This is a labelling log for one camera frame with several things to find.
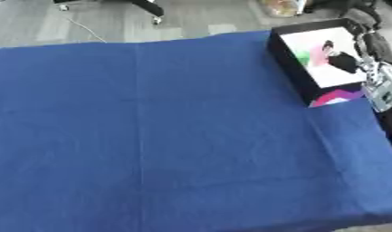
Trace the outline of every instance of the cable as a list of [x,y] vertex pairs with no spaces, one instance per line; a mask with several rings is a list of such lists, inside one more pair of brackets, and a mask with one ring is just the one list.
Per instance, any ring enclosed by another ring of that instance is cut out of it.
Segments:
[[83,29],[86,29],[87,31],[89,31],[94,37],[96,37],[97,39],[103,41],[104,43],[107,43],[107,41],[105,41],[103,38],[99,37],[97,34],[95,34],[89,27],[83,25],[83,24],[79,24],[77,22],[75,22],[74,20],[72,20],[71,18],[65,17],[67,20],[69,20],[71,23],[76,24],[80,27],[82,27]]

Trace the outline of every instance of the blue tablecloth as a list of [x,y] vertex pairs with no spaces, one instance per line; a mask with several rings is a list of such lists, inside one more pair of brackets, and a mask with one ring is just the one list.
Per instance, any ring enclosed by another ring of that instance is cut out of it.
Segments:
[[306,108],[267,35],[0,49],[0,232],[392,221],[367,101]]

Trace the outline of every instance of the wooden floor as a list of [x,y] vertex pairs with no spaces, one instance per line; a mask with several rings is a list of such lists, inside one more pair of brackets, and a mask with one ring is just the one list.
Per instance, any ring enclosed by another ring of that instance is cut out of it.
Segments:
[[[149,14],[125,1],[71,5],[70,12],[60,12],[51,0],[6,0],[0,2],[0,47],[98,41],[70,19],[88,26],[107,42],[147,42],[270,29],[336,16],[335,12],[320,10],[294,18],[271,18],[258,0],[159,0],[158,3],[165,8],[167,17],[162,25],[153,26]],[[380,1],[378,11],[384,20],[382,33],[392,44],[392,8]],[[349,13],[349,17],[367,21],[362,16],[354,11]],[[339,232],[369,231],[392,232],[392,225]]]

